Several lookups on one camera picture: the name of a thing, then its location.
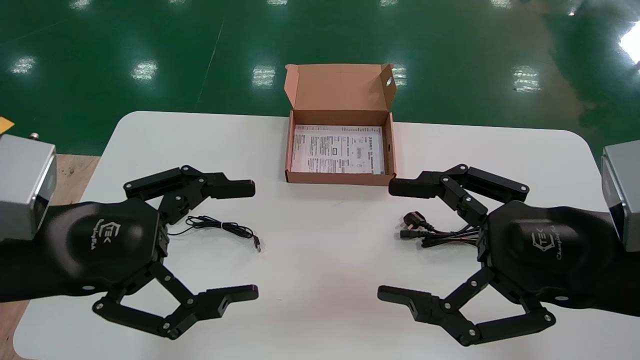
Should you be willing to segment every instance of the box lid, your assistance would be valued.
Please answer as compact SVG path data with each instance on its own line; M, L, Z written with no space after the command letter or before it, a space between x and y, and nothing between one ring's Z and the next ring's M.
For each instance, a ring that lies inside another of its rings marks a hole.
M287 65L284 90L294 110L389 110L393 65Z

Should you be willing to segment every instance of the white table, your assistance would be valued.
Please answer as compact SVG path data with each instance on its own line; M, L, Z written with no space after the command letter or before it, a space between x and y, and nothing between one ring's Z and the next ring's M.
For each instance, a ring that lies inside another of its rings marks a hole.
M253 179L251 199L207 200L193 213L256 230L265 251L220 230L174 236L165 265L193 292L256 284L260 298L232 304L177 341L109 323L100 295L31 301L15 333L30 359L637 359L640 319L547 304L557 324L542 333L464 348L441 328L376 298L386 284L448 295L479 269L476 250L418 250L397 239L419 210L438 229L463 225L438 199L391 197L384 187L288 184L287 119L136 112L116 128L84 201L118 202L122 185L192 165ZM565 131L395 124L399 177L458 163L528 184L533 206L605 211L600 175L583 139ZM497 203L480 198L493 209ZM173 229L182 229L183 224ZM124 302L167 315L177 305L156 282ZM482 322L522 309L488 288L463 308Z

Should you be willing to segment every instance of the yellow object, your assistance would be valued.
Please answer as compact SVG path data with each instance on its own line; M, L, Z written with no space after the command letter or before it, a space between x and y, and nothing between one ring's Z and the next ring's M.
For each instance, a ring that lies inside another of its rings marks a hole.
M11 127L13 126L13 122L10 122L9 120L0 117L0 134L4 133L5 131L11 129Z

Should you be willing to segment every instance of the wooden surface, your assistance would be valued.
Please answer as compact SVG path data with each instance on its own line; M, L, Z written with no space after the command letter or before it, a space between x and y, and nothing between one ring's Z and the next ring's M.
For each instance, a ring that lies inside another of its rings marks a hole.
M58 155L58 184L52 205L80 201L100 158L98 156ZM19 360L13 351L13 332L27 308L28 301L0 304L0 360Z

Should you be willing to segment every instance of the cardboard box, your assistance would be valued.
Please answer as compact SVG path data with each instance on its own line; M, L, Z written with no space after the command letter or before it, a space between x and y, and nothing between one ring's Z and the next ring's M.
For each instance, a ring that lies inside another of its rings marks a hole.
M291 110L285 176L289 183L388 186L396 176L393 116L396 94L392 65L287 65L284 90ZM296 125L381 126L384 174L292 172Z

